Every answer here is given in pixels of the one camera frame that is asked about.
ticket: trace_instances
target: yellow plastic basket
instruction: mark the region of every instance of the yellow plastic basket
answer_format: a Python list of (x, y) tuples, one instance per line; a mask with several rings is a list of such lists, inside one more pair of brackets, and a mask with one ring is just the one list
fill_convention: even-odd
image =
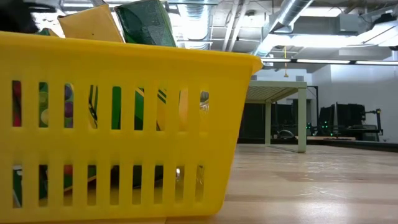
[[(246, 90), (262, 66), (258, 58), (6, 32), (0, 32), (0, 52), (0, 222), (211, 215), (221, 208)], [(12, 127), (13, 80), (22, 85), (21, 127)], [(49, 86), (48, 128), (39, 127), (40, 82)], [(63, 127), (66, 83), (74, 87), (73, 128)], [(98, 129), (88, 125), (90, 85), (98, 86)], [(114, 86), (122, 91), (118, 130), (111, 129)], [(138, 87), (145, 90), (141, 131), (134, 130)], [(167, 91), (164, 131), (156, 129), (158, 89)], [(178, 109), (181, 90), (188, 90), (184, 131)], [(209, 92), (206, 121), (200, 112), (201, 91)], [(16, 164), (23, 171), (19, 208), (13, 206)], [(63, 193), (65, 164), (73, 165), (69, 199)], [(39, 165), (48, 166), (43, 203)], [(93, 195), (87, 190), (88, 165), (96, 165)], [(109, 184), (115, 165), (120, 170), (116, 191)], [(141, 189), (132, 187), (134, 165), (142, 166)], [(161, 188), (154, 187), (155, 166), (164, 167)], [(95, 204), (89, 205), (92, 198)]]

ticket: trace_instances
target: basket slot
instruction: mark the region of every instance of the basket slot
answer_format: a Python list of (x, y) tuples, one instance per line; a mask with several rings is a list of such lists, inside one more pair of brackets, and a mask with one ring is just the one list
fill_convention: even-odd
[(121, 158), (119, 168), (119, 204), (126, 208), (132, 204), (132, 162)]
[(209, 113), (210, 95), (208, 91), (200, 92), (200, 131), (207, 132), (209, 127), (208, 113)]
[(33, 131), (38, 128), (37, 118), (39, 117), (39, 109), (37, 102), (39, 102), (38, 83), (32, 81), (21, 82), (21, 101), (22, 101), (22, 126)]
[(88, 96), (90, 94), (89, 84), (73, 84), (73, 128), (76, 131), (87, 130), (88, 126)]
[(185, 178), (185, 166), (177, 166), (175, 178), (175, 203), (182, 203), (184, 195), (184, 178)]
[(1, 101), (2, 102), (2, 108), (4, 108), (5, 110), (2, 111), (2, 113), (4, 113), (4, 116), (1, 116), (2, 119), (7, 119), (7, 121), (2, 122), (1, 124), (7, 124), (9, 123), (9, 118), (11, 118), (11, 116), (7, 116), (7, 114), (9, 114), (11, 106), (7, 106), (7, 103), (10, 102), (10, 100), (12, 101), (12, 125), (14, 127), (21, 127), (22, 125), (22, 111), (21, 109), (21, 91), (22, 91), (22, 86), (21, 86), (21, 82), (20, 81), (12, 81), (11, 83), (11, 90), (9, 90), (9, 88), (7, 88), (7, 86), (2, 86), (4, 87), (3, 92), (2, 92), (2, 97), (1, 97)]
[(163, 204), (170, 207), (175, 200), (176, 166), (168, 162), (163, 169)]
[(163, 202), (163, 179), (164, 167), (163, 165), (156, 165), (154, 171), (154, 204), (161, 204)]
[(109, 133), (111, 129), (112, 89), (109, 85), (98, 85), (98, 129)]
[(59, 209), (63, 206), (63, 162), (55, 153), (50, 156), (47, 172), (49, 180), (48, 206)]
[(179, 131), (187, 131), (188, 123), (188, 89), (182, 88), (178, 98)]
[(65, 84), (58, 80), (49, 82), (49, 128), (51, 131), (61, 131), (64, 127), (64, 89)]
[(120, 129), (121, 125), (121, 96), (122, 90), (120, 86), (112, 88), (112, 129)]
[(110, 204), (111, 205), (119, 205), (119, 196), (120, 196), (120, 165), (112, 166), (110, 179), (110, 187), (111, 187), (111, 197)]
[(136, 88), (134, 99), (134, 130), (142, 131), (144, 129), (145, 89)]
[(196, 175), (196, 187), (195, 187), (195, 200), (197, 202), (201, 202), (203, 200), (203, 189), (205, 187), (205, 167), (198, 165), (197, 166), (197, 175)]
[(198, 132), (199, 130), (199, 105), (199, 87), (196, 85), (188, 87), (188, 131), (190, 133)]
[[(90, 173), (90, 169), (94, 169), (95, 172), (97, 170), (96, 165), (88, 165), (87, 166), (87, 174)], [(89, 177), (88, 180), (85, 180), (85, 183), (87, 183), (87, 205), (88, 206), (94, 206), (97, 203), (97, 184), (96, 182), (93, 182), (92, 180), (96, 179), (96, 176)]]
[(78, 157), (73, 161), (73, 206), (87, 206), (87, 163)]
[(49, 94), (48, 84), (39, 82), (39, 127), (47, 128), (49, 126)]
[(144, 104), (144, 131), (152, 133), (156, 131), (156, 104), (158, 89), (152, 85), (145, 87), (145, 104)]
[(72, 85), (67, 83), (64, 86), (64, 104), (63, 104), (63, 115), (64, 115), (64, 128), (73, 128), (73, 98), (72, 97)]
[(138, 187), (142, 184), (142, 166), (141, 165), (134, 165), (132, 168), (133, 175), (132, 175), (132, 203), (134, 205), (141, 204), (141, 189)]
[(193, 204), (195, 198), (195, 183), (196, 183), (197, 167), (193, 164), (185, 166), (184, 177), (184, 204)]
[(154, 173), (155, 164), (147, 161), (142, 165), (141, 204), (152, 205), (154, 203)]
[(39, 164), (27, 154), (22, 168), (22, 208), (35, 209), (39, 206)]
[(90, 85), (90, 94), (88, 97), (88, 109), (90, 112), (89, 121), (90, 121), (90, 126), (92, 129), (98, 128), (97, 106), (98, 106), (98, 86)]
[(111, 166), (104, 156), (98, 159), (96, 203), (100, 207), (109, 206)]
[(49, 182), (47, 178), (48, 166), (47, 164), (39, 165), (39, 206), (47, 207), (48, 200), (41, 200), (42, 197), (47, 197)]
[(175, 134), (179, 127), (178, 117), (178, 100), (179, 90), (176, 85), (170, 85), (167, 89), (167, 103), (166, 103), (166, 132)]
[(167, 90), (159, 88), (157, 91), (157, 116), (156, 116), (156, 130), (165, 131), (166, 107), (167, 107)]
[(134, 130), (135, 90), (131, 86), (122, 88), (121, 129), (131, 133)]

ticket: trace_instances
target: white wall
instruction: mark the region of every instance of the white wall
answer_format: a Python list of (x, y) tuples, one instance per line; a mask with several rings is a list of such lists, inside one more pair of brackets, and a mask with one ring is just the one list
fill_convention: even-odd
[[(327, 65), (312, 81), (319, 86), (320, 108), (336, 102), (361, 104), (366, 111), (380, 108), (381, 141), (398, 142), (398, 67)], [(367, 114), (366, 123), (376, 125), (376, 115)]]

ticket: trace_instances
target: cable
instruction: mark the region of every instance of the cable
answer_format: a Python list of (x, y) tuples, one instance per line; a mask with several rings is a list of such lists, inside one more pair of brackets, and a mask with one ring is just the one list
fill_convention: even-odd
[(289, 75), (287, 74), (287, 63), (286, 62), (285, 62), (285, 75), (284, 75), (284, 77), (285, 78), (289, 77)]
[(308, 90), (313, 96), (315, 96), (315, 94), (313, 94), (313, 92), (312, 92), (309, 88), (307, 88), (307, 90)]
[(332, 4), (332, 3), (329, 3), (329, 2), (324, 2), (324, 1), (322, 1), (322, 3), (326, 3), (326, 4), (328, 4), (328, 5), (330, 5), (330, 6), (332, 6), (332, 8), (330, 9), (330, 10), (332, 10), (333, 8), (338, 8), (338, 9), (340, 9), (340, 11), (341, 11), (341, 13), (344, 13), (344, 11), (340, 8), (340, 7), (338, 7), (337, 5), (335, 5), (335, 4)]
[[(238, 13), (236, 13), (236, 15), (235, 15), (235, 19), (237, 19), (239, 16), (241, 16), (241, 8), (239, 8), (239, 6), (238, 6), (238, 9), (237, 9), (237, 11), (239, 11)], [(230, 22), (230, 20), (231, 20), (231, 17), (230, 17), (230, 15), (231, 15), (231, 12), (232, 12), (232, 9), (229, 11), (229, 13), (228, 13), (228, 15), (227, 15), (227, 18), (225, 19), (225, 25), (224, 26), (227, 26), (228, 24), (229, 24), (229, 22)]]
[(366, 19), (365, 19), (362, 15), (359, 15), (359, 16), (360, 16), (360, 18), (361, 18), (363, 21), (367, 22), (368, 24), (372, 24), (372, 23), (373, 23), (373, 22), (366, 21)]
[(267, 12), (271, 13), (270, 10), (266, 9), (264, 6), (262, 6), (259, 1), (254, 1), (255, 3), (257, 3), (260, 7), (262, 7), (263, 9), (265, 9)]

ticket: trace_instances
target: black machine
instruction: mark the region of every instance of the black machine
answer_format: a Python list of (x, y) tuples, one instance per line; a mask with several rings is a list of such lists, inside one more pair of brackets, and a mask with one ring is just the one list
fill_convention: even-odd
[[(335, 111), (338, 125), (334, 125)], [(377, 125), (363, 124), (366, 114), (376, 114)], [(379, 135), (383, 135), (380, 120), (381, 110), (378, 108), (372, 111), (365, 111), (363, 105), (358, 104), (339, 104), (321, 108), (318, 126), (310, 123), (307, 129), (312, 136), (336, 136), (336, 137), (355, 137), (359, 141), (379, 141)]]

